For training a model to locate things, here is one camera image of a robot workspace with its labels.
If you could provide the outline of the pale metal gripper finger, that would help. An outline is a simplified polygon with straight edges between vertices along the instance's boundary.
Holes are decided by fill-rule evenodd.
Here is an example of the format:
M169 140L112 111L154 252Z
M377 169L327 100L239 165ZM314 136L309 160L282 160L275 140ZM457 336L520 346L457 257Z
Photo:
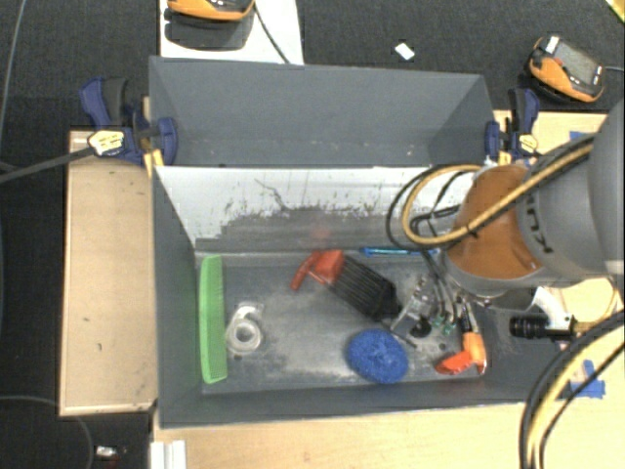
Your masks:
M432 333L432 326L427 320L410 323L405 332L404 340L413 347Z
M392 322L395 334L427 334L428 318L425 316L427 304L420 295L412 295L399 316Z

